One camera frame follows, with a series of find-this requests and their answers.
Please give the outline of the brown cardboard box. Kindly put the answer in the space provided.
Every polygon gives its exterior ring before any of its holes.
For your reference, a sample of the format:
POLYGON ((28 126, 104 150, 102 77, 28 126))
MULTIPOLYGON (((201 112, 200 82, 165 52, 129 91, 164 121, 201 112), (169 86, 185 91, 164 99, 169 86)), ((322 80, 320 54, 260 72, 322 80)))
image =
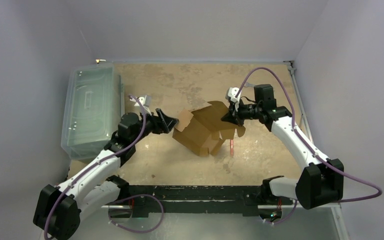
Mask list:
POLYGON ((222 101, 208 101, 196 109, 184 108, 177 116, 172 138, 199 157, 216 156, 226 140, 242 137, 246 128, 222 121, 229 112, 222 101))

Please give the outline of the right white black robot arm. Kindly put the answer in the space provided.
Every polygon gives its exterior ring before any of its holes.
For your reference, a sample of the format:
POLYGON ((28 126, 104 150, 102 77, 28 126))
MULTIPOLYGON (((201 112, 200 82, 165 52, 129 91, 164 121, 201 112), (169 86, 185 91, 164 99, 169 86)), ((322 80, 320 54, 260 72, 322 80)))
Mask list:
POLYGON ((272 204, 286 197, 297 200, 307 210, 341 200, 344 177, 334 169, 343 171, 343 163, 339 159, 329 159, 308 143, 292 113, 285 106, 277 106, 270 84, 256 85, 253 89, 255 102, 244 104, 240 89, 229 88, 225 97, 229 102, 228 112, 221 120, 240 127, 245 120, 259 120, 281 140, 302 170, 299 179, 280 175, 263 180, 262 200, 272 204))

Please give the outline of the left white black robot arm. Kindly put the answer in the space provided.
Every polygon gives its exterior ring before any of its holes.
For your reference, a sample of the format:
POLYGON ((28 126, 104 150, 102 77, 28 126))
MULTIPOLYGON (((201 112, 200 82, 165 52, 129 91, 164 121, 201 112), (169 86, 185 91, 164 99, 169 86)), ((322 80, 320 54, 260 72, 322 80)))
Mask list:
POLYGON ((121 117, 118 129, 98 156, 76 175, 58 185, 45 186, 37 201, 33 224, 46 240, 68 240, 82 219, 101 206, 126 203, 128 183, 111 172, 121 168, 136 152, 136 143, 149 134, 168 134, 179 122, 161 109, 156 115, 142 110, 121 117))

